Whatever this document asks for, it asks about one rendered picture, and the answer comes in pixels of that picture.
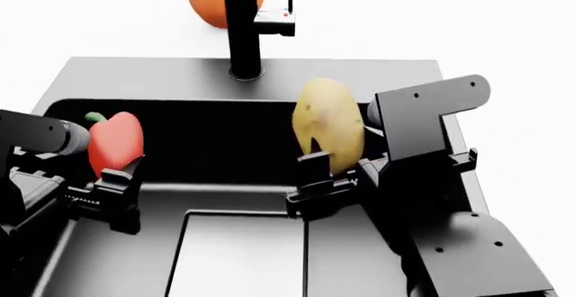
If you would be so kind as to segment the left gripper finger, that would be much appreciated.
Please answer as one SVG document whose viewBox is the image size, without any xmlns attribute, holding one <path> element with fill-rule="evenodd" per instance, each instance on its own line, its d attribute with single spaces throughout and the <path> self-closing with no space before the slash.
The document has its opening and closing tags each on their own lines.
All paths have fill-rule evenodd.
<svg viewBox="0 0 576 297">
<path fill-rule="evenodd" d="M 94 183 L 98 194 L 138 194 L 142 183 L 141 170 L 145 156 L 131 161 L 124 169 L 103 169 L 101 177 Z"/>
<path fill-rule="evenodd" d="M 59 175 L 46 177 L 42 171 L 29 174 L 16 166 L 10 171 L 10 180 L 20 189 L 26 210 L 39 209 L 53 199 L 65 183 L 65 179 Z"/>
</svg>

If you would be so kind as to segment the dark grey kitchen sink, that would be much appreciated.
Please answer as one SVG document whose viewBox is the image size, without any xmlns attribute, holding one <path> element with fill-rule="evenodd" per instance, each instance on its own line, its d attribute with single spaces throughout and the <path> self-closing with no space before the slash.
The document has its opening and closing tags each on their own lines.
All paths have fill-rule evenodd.
<svg viewBox="0 0 576 297">
<path fill-rule="evenodd" d="M 137 115 L 145 133 L 135 234 L 51 211 L 0 297 L 408 297 L 401 261 L 360 205 L 288 218 L 301 154 L 293 104 L 313 77 L 375 94 L 441 80 L 435 61 L 268 58 L 258 80 L 224 58 L 72 58 L 33 112 Z"/>
</svg>

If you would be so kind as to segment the black kitchen faucet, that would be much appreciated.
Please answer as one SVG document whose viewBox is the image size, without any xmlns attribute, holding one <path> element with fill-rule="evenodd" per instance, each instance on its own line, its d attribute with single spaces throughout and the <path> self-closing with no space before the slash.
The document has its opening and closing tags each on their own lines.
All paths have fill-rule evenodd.
<svg viewBox="0 0 576 297">
<path fill-rule="evenodd" d="M 265 73 L 260 52 L 262 34 L 295 35 L 293 0 L 283 10 L 262 11 L 257 0 L 224 0 L 229 43 L 229 76 L 258 80 Z"/>
</svg>

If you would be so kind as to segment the yellow potato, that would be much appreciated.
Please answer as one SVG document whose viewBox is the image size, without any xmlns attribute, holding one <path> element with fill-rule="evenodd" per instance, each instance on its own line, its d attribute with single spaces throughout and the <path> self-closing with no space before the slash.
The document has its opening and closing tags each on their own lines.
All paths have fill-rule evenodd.
<svg viewBox="0 0 576 297">
<path fill-rule="evenodd" d="M 292 129 L 305 154 L 313 141 L 329 155 L 329 168 L 340 175 L 353 167 L 364 153 L 365 124 L 350 89 L 336 80 L 315 77 L 298 96 L 292 113 Z"/>
</svg>

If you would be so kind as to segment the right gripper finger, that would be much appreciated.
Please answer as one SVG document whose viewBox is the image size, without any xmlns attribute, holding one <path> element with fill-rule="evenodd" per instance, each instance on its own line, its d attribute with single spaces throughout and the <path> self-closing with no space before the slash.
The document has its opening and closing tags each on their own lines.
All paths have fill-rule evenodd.
<svg viewBox="0 0 576 297">
<path fill-rule="evenodd" d="M 380 174 L 389 164 L 387 156 L 362 158 L 358 161 L 359 182 L 366 188 L 378 189 Z"/>
<path fill-rule="evenodd" d="M 320 151 L 297 158 L 297 189 L 301 193 L 324 191 L 333 184 L 330 155 Z"/>
</svg>

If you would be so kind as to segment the red bell pepper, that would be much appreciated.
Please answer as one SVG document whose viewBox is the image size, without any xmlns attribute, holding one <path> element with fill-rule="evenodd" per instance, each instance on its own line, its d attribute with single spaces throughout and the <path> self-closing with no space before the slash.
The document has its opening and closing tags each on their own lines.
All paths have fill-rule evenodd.
<svg viewBox="0 0 576 297">
<path fill-rule="evenodd" d="M 138 118 L 130 112 L 117 112 L 105 118 L 88 112 L 85 119 L 94 124 L 89 129 L 89 163 L 97 178 L 104 169 L 122 170 L 144 155 L 144 134 Z"/>
</svg>

